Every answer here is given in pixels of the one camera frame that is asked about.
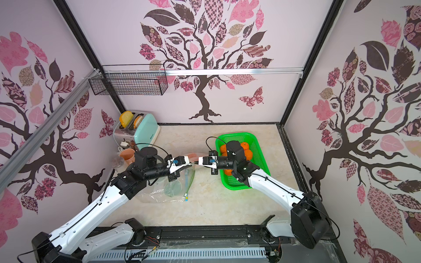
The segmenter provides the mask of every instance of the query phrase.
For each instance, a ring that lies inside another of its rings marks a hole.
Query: orange
[[[243,149],[245,149],[245,150],[250,149],[250,146],[249,146],[249,145],[248,145],[248,143],[246,143],[246,142],[241,143],[241,147],[242,147]]]
[[[244,150],[244,155],[245,155],[245,158],[248,161],[250,161],[251,159],[253,159],[253,153],[249,149]]]
[[[219,150],[220,150],[222,153],[226,152],[226,144],[222,145],[222,146],[219,148]]]

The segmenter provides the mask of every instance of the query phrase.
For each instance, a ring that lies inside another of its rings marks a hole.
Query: green plastic basket
[[[264,159],[262,150],[260,149],[259,142],[257,141],[256,136],[251,133],[231,133],[231,134],[223,134],[219,136],[221,140],[225,142],[229,141],[239,141],[240,143],[246,142],[248,143],[251,152],[253,152],[253,159],[251,162],[258,165],[263,171],[265,171],[268,175],[270,175],[269,168],[267,167],[266,161]],[[218,151],[218,155],[221,155],[221,151],[219,148],[224,143],[220,140],[216,140],[216,150]],[[241,189],[248,189],[249,187],[243,183],[240,183],[235,179],[234,176],[227,176],[224,174],[224,170],[220,170],[221,173],[221,180],[225,187],[230,190],[241,190]]]

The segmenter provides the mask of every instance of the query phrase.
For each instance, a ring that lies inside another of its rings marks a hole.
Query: clear plastic bag
[[[195,162],[199,157],[207,156],[202,153],[185,154],[191,162]],[[168,182],[167,177],[159,178],[152,186],[146,186],[135,197],[142,203],[170,203],[184,202],[188,200],[188,190],[194,180],[195,170],[200,168],[193,165],[180,172],[177,180]]]

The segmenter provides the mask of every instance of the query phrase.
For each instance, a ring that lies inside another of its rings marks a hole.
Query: wall
[[[416,2],[346,1],[286,124],[348,262],[419,262]]]
[[[68,1],[103,65],[168,61],[171,69],[303,67],[331,2]],[[168,77],[163,96],[121,98],[158,122],[275,122],[297,80],[297,74]]]
[[[52,1],[4,2],[0,24],[4,164],[92,66]],[[114,123],[110,117],[118,116],[108,96],[86,93],[0,193],[3,262],[15,262],[18,254],[32,250],[36,234],[61,226],[99,195],[115,144],[108,135]],[[32,253],[22,260],[35,262]]]

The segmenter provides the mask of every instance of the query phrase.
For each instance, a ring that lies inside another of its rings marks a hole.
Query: tree trunk
[[[189,118],[190,120],[193,118],[197,118],[199,116],[203,116],[203,119],[207,122],[213,122],[212,120],[208,119],[208,116],[221,116],[220,114],[216,114],[211,109],[209,109],[209,102],[205,98],[205,93],[203,92],[203,89],[208,84],[209,80],[206,76],[197,76],[200,79],[200,84],[197,87],[197,90],[195,92],[196,96],[199,98],[200,103],[202,104],[202,109],[197,113],[195,116]]]

